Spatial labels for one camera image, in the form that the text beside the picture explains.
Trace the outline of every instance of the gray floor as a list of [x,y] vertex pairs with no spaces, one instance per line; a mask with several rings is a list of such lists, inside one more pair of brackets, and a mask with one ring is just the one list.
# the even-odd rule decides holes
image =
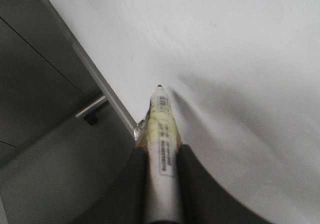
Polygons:
[[9,224],[65,224],[114,181],[135,142],[109,104],[96,116],[68,118],[0,169]]

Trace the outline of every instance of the white wall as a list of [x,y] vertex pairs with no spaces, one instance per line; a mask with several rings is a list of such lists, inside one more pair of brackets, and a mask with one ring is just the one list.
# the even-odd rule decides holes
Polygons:
[[158,84],[185,143],[269,220],[320,219],[320,0],[50,0],[136,122]]

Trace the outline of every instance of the marker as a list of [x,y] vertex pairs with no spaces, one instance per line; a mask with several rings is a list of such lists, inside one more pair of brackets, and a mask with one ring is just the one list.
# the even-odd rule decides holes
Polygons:
[[161,85],[150,99],[145,121],[138,126],[137,145],[145,147],[149,157],[143,223],[184,224],[176,165],[181,138],[170,98]]

